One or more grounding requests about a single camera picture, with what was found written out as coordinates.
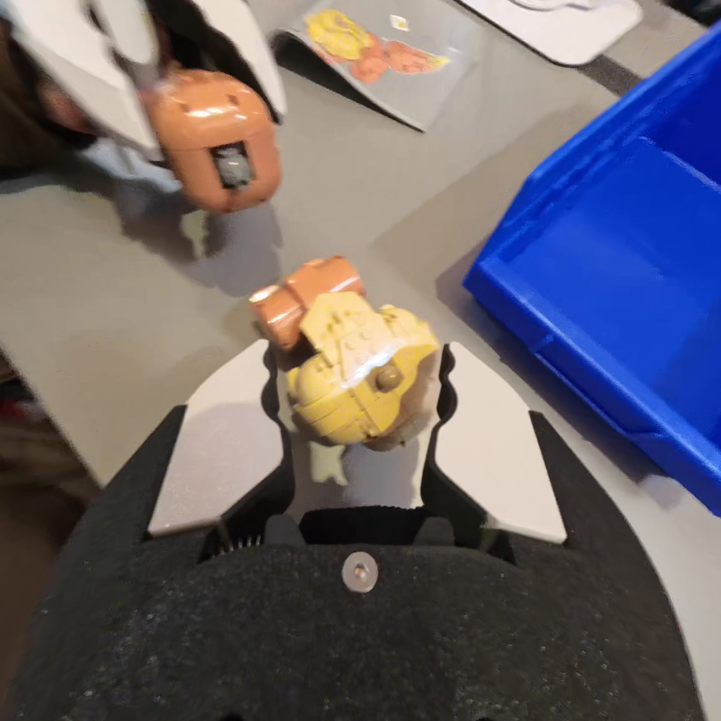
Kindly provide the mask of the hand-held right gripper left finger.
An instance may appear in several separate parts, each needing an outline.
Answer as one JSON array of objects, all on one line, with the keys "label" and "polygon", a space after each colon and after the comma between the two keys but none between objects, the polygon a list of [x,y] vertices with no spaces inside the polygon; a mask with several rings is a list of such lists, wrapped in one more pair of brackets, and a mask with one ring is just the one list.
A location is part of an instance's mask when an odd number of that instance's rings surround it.
[{"label": "hand-held right gripper left finger", "polygon": [[233,524],[254,530],[295,495],[278,367],[259,339],[190,396],[149,520],[149,536]]}]

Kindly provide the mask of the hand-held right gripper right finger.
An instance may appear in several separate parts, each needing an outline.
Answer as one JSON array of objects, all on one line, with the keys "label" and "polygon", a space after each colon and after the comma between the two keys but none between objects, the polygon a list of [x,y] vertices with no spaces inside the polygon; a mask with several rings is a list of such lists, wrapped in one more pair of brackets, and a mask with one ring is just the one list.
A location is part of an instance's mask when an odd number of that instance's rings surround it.
[{"label": "hand-held right gripper right finger", "polygon": [[505,532],[563,545],[567,531],[527,403],[458,342],[444,346],[422,504],[457,545]]}]

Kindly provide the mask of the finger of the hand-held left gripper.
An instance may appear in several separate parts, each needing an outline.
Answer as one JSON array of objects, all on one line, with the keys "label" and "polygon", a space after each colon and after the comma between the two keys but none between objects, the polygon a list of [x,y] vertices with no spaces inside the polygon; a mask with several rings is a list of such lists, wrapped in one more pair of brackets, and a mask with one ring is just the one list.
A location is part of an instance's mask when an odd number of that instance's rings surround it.
[{"label": "finger of the hand-held left gripper", "polygon": [[276,123],[287,115],[285,87],[270,44],[248,2],[220,1],[223,33],[245,60],[258,82]]},{"label": "finger of the hand-held left gripper", "polygon": [[2,17],[23,51],[99,129],[142,154],[161,153],[146,105],[159,78],[146,2],[2,2]]}]

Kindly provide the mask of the orange brick claw model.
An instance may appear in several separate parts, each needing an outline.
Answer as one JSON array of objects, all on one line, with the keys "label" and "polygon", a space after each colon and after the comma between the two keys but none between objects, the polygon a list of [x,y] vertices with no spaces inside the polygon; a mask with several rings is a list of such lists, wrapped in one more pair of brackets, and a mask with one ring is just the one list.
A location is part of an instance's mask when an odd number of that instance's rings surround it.
[{"label": "orange brick claw model", "polygon": [[189,202],[234,213],[268,202],[281,184],[275,124],[261,97],[219,71],[172,68],[149,118]]}]

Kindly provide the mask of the grey instruction booklet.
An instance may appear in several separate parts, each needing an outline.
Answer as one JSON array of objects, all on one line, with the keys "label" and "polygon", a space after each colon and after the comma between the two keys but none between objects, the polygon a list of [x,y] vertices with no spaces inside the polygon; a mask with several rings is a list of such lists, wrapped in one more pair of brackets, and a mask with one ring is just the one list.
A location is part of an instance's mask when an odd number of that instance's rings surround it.
[{"label": "grey instruction booklet", "polygon": [[480,33],[454,2],[299,2],[272,34],[306,77],[420,132],[479,55]]}]

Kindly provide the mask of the large brown tan brick body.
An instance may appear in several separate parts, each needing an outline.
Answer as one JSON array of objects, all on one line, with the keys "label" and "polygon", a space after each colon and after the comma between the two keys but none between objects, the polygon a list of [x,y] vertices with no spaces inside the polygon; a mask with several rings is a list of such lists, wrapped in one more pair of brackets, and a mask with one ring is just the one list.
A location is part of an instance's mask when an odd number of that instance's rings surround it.
[{"label": "large brown tan brick body", "polygon": [[442,347],[411,311],[374,307],[348,259],[305,262],[248,303],[285,374],[293,422],[311,440],[387,452],[428,425]]}]

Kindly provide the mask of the blue plastic bin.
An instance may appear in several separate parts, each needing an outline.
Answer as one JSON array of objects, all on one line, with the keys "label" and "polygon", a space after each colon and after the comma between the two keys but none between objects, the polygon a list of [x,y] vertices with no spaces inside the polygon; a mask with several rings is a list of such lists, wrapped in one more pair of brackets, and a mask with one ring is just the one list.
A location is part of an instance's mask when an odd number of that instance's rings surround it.
[{"label": "blue plastic bin", "polygon": [[463,286],[719,517],[719,22],[527,176]]}]

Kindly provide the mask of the grey desk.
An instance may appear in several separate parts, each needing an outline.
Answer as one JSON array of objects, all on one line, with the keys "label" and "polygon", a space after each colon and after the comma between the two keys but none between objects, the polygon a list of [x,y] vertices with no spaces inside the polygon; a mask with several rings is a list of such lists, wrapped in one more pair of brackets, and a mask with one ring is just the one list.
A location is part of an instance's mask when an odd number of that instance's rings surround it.
[{"label": "grey desk", "polygon": [[675,606],[719,719],[719,518],[662,477],[461,286],[543,159],[705,29],[657,2],[587,68],[556,66],[464,12],[477,60],[426,133],[365,106],[302,51],[273,208],[213,224],[100,170],[115,155],[2,183],[2,346],[106,484],[170,407],[253,338],[242,298],[345,255],[372,298],[427,319],[542,412],[613,498]]}]

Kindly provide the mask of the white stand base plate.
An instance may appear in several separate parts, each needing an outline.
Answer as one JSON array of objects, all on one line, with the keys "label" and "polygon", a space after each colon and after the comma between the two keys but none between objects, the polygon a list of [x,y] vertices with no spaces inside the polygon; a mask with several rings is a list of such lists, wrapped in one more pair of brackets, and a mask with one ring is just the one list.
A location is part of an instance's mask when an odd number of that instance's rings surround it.
[{"label": "white stand base plate", "polygon": [[580,67],[602,56],[643,18],[634,1],[461,1],[553,63]]}]

